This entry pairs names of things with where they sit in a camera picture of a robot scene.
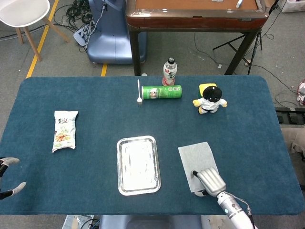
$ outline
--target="table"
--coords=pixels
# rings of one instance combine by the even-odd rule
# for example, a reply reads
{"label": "table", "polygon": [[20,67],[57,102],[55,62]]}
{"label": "table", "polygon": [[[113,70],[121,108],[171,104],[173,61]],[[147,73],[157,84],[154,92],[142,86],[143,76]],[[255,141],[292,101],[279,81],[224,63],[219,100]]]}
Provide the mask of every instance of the table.
{"label": "table", "polygon": [[126,20],[135,75],[141,75],[138,34],[142,31],[241,32],[245,34],[225,75],[234,73],[269,17],[265,0],[127,0]]}
{"label": "table", "polygon": [[[142,77],[141,85],[161,85]],[[253,214],[304,210],[266,81],[258,76],[177,77],[181,99],[137,105],[132,77],[32,77],[20,86],[0,143],[0,157],[20,159],[2,179],[2,190],[26,181],[0,201],[0,214],[223,214],[216,198],[190,192],[178,147],[207,141],[227,191],[244,198]],[[228,107],[198,114],[198,85],[215,82]],[[79,111],[76,148],[51,152],[54,111]],[[117,142],[156,139],[161,188],[126,197],[117,182]]]}

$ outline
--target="plastic bottle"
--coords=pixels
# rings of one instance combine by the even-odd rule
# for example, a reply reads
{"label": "plastic bottle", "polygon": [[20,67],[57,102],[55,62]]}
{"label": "plastic bottle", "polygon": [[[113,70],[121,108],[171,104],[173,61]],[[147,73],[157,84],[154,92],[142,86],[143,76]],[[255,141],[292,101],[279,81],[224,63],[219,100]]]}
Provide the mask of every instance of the plastic bottle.
{"label": "plastic bottle", "polygon": [[164,86],[174,85],[175,84],[175,76],[177,73],[177,63],[175,59],[170,57],[168,61],[164,64],[163,67],[163,79],[162,84]]}

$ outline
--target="green can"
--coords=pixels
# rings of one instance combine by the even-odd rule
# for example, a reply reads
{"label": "green can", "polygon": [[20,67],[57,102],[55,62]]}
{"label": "green can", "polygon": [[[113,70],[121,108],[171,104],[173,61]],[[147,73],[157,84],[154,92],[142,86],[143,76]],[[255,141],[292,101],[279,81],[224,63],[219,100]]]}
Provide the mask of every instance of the green can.
{"label": "green can", "polygon": [[181,98],[180,85],[173,86],[142,86],[142,99],[171,99]]}

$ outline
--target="blue machine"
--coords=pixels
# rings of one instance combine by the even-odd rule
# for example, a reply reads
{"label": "blue machine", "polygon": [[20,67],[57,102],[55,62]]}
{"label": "blue machine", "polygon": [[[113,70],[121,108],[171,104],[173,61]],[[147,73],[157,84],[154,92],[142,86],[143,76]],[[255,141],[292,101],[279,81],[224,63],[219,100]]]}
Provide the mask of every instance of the blue machine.
{"label": "blue machine", "polygon": [[[96,22],[106,4],[96,31],[91,35],[87,53],[96,63],[132,63],[132,51],[126,23],[126,0],[89,0],[91,13]],[[139,33],[140,61],[146,60],[147,33]]]}

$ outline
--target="wooden chair leg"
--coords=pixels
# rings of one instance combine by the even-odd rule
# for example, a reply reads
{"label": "wooden chair leg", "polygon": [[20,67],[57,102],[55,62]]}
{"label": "wooden chair leg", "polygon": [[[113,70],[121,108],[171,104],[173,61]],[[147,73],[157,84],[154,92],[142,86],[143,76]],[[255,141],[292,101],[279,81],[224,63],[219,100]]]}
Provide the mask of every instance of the wooden chair leg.
{"label": "wooden chair leg", "polygon": [[34,50],[34,53],[35,53],[35,55],[36,55],[36,57],[37,57],[37,60],[38,60],[38,61],[41,61],[42,58],[40,57],[40,54],[39,54],[39,52],[38,52],[38,50],[37,50],[37,48],[36,48],[36,45],[35,45],[35,43],[34,43],[34,41],[33,41],[33,38],[32,38],[32,36],[31,36],[31,34],[30,34],[29,28],[28,28],[28,27],[23,27],[23,29],[24,29],[25,34],[27,35],[27,37],[28,37],[28,39],[29,39],[29,42],[30,42],[30,45],[32,46],[32,49]]}
{"label": "wooden chair leg", "polygon": [[70,38],[67,37],[66,34],[64,34],[62,31],[60,31],[55,25],[53,25],[53,23],[51,21],[49,21],[49,19],[47,19],[46,17],[44,17],[42,19],[47,25],[50,26],[50,28],[52,28],[55,32],[57,32],[66,42],[70,42]]}
{"label": "wooden chair leg", "polygon": [[21,35],[20,28],[15,28],[15,29],[16,29],[20,44],[23,44],[23,38],[22,38],[22,35]]}

